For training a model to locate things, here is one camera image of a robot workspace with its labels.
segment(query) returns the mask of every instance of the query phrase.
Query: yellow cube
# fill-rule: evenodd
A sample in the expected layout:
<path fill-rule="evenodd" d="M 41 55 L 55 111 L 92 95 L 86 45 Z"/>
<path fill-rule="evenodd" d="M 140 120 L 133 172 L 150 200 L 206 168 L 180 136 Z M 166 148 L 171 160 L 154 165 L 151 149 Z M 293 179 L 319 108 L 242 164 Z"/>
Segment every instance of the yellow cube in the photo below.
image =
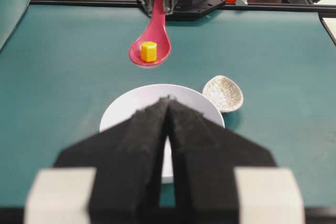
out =
<path fill-rule="evenodd" d="M 141 60 L 145 62 L 156 61 L 157 44 L 155 42 L 146 41 L 141 44 Z"/>

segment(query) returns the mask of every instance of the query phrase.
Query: small ceramic dish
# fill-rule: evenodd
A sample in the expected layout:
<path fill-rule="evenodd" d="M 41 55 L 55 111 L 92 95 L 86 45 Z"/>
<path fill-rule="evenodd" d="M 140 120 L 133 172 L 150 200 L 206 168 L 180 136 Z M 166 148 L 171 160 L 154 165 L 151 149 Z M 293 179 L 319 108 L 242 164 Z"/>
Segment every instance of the small ceramic dish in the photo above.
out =
<path fill-rule="evenodd" d="M 226 76 L 215 76 L 204 86 L 202 94 L 222 113 L 238 110 L 244 101 L 238 85 Z"/>

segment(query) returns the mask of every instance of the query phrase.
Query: white bowl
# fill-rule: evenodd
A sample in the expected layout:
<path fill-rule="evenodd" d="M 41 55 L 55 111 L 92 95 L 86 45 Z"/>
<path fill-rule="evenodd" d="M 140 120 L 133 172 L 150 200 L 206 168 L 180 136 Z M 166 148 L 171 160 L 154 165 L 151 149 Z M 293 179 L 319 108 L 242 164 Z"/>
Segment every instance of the white bowl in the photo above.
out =
<path fill-rule="evenodd" d="M 225 126 L 222 114 L 201 93 L 173 84 L 153 84 L 133 89 L 115 99 L 106 109 L 100 122 L 99 131 L 102 132 L 129 119 L 136 110 L 154 104 L 158 102 L 159 98 L 168 95 L 174 96 L 178 102 L 201 112 L 208 120 L 220 126 Z M 172 182 L 171 149 L 169 141 L 166 141 L 162 167 L 162 183 Z"/>
<path fill-rule="evenodd" d="M 244 102 L 244 96 L 238 85 L 226 76 L 215 76 L 203 89 L 207 97 L 222 112 L 238 110 Z"/>

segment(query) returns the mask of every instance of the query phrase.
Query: spoon handle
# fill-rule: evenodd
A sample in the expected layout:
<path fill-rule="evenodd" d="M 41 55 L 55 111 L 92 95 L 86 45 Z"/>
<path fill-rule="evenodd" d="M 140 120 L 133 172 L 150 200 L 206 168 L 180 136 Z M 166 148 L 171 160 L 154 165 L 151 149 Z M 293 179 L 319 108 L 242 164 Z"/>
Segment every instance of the spoon handle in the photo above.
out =
<path fill-rule="evenodd" d="M 154 0 L 151 23 L 160 23 L 165 26 L 166 14 L 163 10 L 163 0 Z"/>

